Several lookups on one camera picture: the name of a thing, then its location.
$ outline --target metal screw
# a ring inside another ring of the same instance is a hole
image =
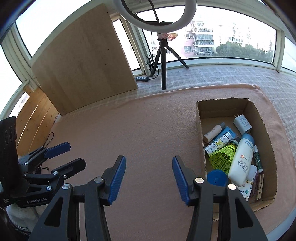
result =
[[[195,179],[195,182],[201,184],[201,183],[204,182],[204,180],[203,180],[201,177],[197,177],[197,178]]]
[[[101,183],[103,181],[103,178],[101,178],[101,177],[96,177],[95,179],[94,179],[94,182],[95,183]]]
[[[228,188],[230,189],[230,190],[235,190],[236,189],[236,186],[234,185],[234,184],[229,184],[228,185]]]
[[[62,188],[63,188],[64,190],[67,190],[67,189],[70,188],[70,184],[69,184],[69,183],[65,183],[65,184],[62,186]]]

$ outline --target green tree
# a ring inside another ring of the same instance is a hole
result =
[[[238,43],[226,42],[216,47],[217,53],[213,56],[219,57],[235,57],[235,58],[249,58],[271,63],[273,50],[264,51],[263,49],[255,49],[252,45],[240,46]]]

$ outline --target wood panel wall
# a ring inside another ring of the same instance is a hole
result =
[[[44,145],[58,111],[45,93],[24,88],[30,96],[16,118],[17,154],[26,155]]]
[[[137,88],[104,4],[67,26],[31,64],[61,115]]]

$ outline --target cardboard box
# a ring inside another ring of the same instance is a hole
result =
[[[202,170],[203,178],[208,172],[213,170],[208,157],[204,152],[203,135],[214,126],[225,122],[239,137],[241,134],[233,124],[234,118],[243,114],[252,126],[250,134],[257,145],[264,171],[264,184],[260,200],[252,197],[248,200],[253,211],[258,211],[270,205],[277,191],[276,161],[272,149],[271,141],[260,114],[253,102],[248,99],[228,98],[204,100],[196,103],[196,121],[199,135],[200,159],[204,161],[205,168]],[[218,219],[218,204],[214,204],[213,220]]]

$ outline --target blue rubber pad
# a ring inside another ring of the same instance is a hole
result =
[[[173,172],[177,182],[177,186],[179,188],[181,199],[188,206],[190,201],[188,194],[188,185],[176,157],[173,157]]]
[[[119,188],[124,176],[124,172],[126,171],[126,158],[122,157],[120,164],[116,170],[116,173],[113,177],[113,180],[110,184],[110,194],[108,198],[108,202],[111,205],[117,198],[117,194],[119,192]]]
[[[71,145],[68,142],[64,142],[54,147],[50,147],[44,154],[44,158],[53,158],[61,155],[71,149]]]

